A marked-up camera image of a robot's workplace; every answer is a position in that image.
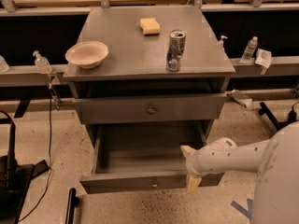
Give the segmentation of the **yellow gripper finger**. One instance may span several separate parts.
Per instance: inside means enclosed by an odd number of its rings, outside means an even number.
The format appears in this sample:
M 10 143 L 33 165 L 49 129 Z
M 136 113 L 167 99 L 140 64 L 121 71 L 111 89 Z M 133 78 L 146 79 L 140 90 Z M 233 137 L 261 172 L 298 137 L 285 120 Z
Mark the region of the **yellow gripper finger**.
M 187 158 L 189 155 L 191 155 L 195 151 L 194 148 L 192 148 L 190 146 L 185 146 L 185 145 L 181 146 L 180 150 L 185 158 Z
M 200 183 L 202 181 L 201 177 L 187 175 L 186 177 L 186 190 L 188 193 L 194 193 L 197 191 Z

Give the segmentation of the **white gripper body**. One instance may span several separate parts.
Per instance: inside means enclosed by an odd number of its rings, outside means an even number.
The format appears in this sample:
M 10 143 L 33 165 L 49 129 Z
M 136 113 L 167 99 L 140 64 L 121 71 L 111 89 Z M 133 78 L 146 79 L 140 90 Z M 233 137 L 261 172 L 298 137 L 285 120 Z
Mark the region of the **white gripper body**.
M 199 151 L 198 150 L 191 150 L 186 154 L 186 169 L 189 175 L 202 177 L 207 174 L 199 161 Z

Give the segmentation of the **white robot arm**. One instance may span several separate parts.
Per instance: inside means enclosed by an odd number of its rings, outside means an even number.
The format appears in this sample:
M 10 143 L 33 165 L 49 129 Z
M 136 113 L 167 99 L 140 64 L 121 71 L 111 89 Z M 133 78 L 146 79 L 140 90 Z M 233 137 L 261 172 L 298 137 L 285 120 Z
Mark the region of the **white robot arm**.
M 299 224 L 299 122 L 270 139 L 238 146 L 223 137 L 200 149 L 180 147 L 186 159 L 187 191 L 194 192 L 206 175 L 228 171 L 257 175 L 252 224 Z

